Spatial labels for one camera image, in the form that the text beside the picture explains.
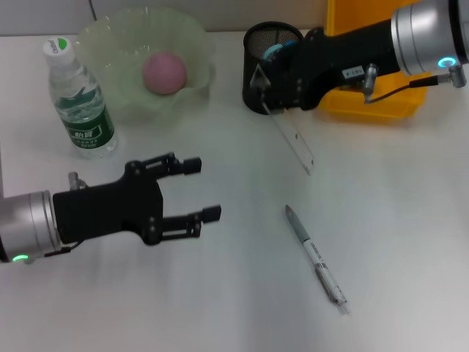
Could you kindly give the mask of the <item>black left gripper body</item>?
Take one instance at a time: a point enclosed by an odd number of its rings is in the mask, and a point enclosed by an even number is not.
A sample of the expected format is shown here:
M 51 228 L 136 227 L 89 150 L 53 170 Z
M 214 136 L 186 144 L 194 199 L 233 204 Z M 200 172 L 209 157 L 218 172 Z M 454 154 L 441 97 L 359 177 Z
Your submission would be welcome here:
M 148 246 L 160 243 L 163 196 L 157 179 L 153 167 L 133 161 L 113 183 L 54 194 L 60 240 L 69 244 L 128 231 Z

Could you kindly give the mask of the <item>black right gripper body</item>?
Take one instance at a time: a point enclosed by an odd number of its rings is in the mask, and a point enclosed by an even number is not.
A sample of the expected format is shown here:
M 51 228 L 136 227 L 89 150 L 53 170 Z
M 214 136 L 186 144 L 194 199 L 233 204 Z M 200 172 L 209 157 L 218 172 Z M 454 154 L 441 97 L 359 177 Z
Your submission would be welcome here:
M 348 70 L 365 70 L 370 64 L 377 66 L 379 76 L 400 71 L 390 19 L 332 37 L 320 28 L 312 29 L 292 59 L 292 81 L 301 84 L 299 107 L 315 109 L 332 89 L 364 77 L 352 76 Z

